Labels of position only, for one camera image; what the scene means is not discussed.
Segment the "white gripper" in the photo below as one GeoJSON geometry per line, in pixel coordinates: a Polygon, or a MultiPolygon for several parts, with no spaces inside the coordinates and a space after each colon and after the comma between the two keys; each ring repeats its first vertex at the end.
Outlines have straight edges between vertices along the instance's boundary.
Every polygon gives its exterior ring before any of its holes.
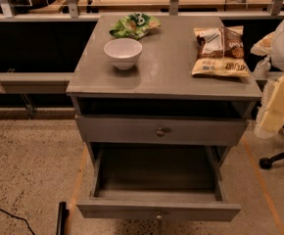
{"type": "MultiPolygon", "coordinates": [[[[254,44],[251,53],[257,56],[270,55],[273,35],[274,32],[271,32],[254,44]]],[[[254,132],[259,138],[270,138],[284,126],[284,75],[267,82],[260,102],[254,132]]]]}

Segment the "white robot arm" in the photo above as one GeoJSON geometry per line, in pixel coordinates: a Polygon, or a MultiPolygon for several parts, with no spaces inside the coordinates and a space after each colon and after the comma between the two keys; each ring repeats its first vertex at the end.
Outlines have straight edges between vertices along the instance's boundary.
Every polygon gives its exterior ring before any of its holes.
{"type": "MultiPolygon", "coordinates": [[[[251,48],[251,53],[265,56],[258,62],[254,75],[264,78],[268,71],[268,61],[284,72],[284,20],[279,26],[251,48]]],[[[263,89],[261,107],[256,118],[255,134],[260,138],[270,138],[284,125],[284,74],[276,80],[270,79],[263,89]]]]}

